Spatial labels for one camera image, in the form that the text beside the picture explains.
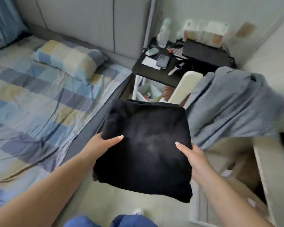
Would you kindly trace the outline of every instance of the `forearm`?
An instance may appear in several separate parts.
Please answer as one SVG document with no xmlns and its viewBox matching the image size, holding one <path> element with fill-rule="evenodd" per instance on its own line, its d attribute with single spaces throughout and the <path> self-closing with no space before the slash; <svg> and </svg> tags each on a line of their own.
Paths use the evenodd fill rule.
<svg viewBox="0 0 284 227">
<path fill-rule="evenodd" d="M 58 167 L 46 179 L 0 208 L 0 227 L 51 226 L 79 187 L 88 167 L 80 155 Z"/>
<path fill-rule="evenodd" d="M 225 227 L 271 226 L 214 170 L 209 171 L 200 184 Z"/>
</svg>

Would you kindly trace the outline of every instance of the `white shoe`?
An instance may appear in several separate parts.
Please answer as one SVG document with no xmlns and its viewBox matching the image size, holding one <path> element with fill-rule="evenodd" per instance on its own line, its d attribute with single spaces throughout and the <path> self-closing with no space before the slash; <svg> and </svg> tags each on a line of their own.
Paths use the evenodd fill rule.
<svg viewBox="0 0 284 227">
<path fill-rule="evenodd" d="M 143 211 L 143 209 L 136 209 L 136 210 L 132 213 L 132 215 L 142 215 L 142 216 L 144 216 L 144 211 Z"/>
</svg>

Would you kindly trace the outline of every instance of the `hand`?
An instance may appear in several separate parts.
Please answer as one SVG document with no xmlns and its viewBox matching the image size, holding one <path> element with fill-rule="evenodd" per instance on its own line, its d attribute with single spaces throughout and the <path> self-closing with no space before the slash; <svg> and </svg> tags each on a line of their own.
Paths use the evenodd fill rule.
<svg viewBox="0 0 284 227">
<path fill-rule="evenodd" d="M 203 151 L 201 151 L 196 145 L 193 145 L 193 149 L 191 150 L 183 144 L 176 142 L 176 147 L 188 158 L 188 161 L 193 168 L 191 175 L 197 183 L 201 184 L 204 177 L 215 172 Z"/>
<path fill-rule="evenodd" d="M 116 145 L 123 139 L 123 135 L 114 137 L 112 139 L 104 140 L 102 133 L 94 135 L 79 153 L 85 161 L 93 168 L 96 160 L 101 157 L 110 147 Z"/>
</svg>

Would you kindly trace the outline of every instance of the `floor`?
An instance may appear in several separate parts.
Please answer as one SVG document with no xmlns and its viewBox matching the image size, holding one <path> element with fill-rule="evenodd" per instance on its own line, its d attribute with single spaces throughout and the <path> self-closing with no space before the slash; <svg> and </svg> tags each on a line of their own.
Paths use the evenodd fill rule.
<svg viewBox="0 0 284 227">
<path fill-rule="evenodd" d="M 67 220 L 86 215 L 102 227 L 109 227 L 120 214 L 131 214 L 142 208 L 145 216 L 159 227 L 195 227 L 188 221 L 189 203 L 182 203 L 162 195 L 147 195 L 127 191 L 105 183 L 94 182 L 91 172 L 87 175 L 54 227 L 62 227 Z"/>
</svg>

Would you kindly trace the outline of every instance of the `folded black garment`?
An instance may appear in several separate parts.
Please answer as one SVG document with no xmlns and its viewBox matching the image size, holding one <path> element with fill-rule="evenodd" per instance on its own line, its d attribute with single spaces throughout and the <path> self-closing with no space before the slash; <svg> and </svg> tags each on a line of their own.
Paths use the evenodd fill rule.
<svg viewBox="0 0 284 227">
<path fill-rule="evenodd" d="M 99 182 L 145 194 L 160 194 L 189 202 L 191 166 L 177 149 L 191 148 L 185 110 L 170 103 L 114 100 L 103 139 L 124 135 L 95 164 Z"/>
</svg>

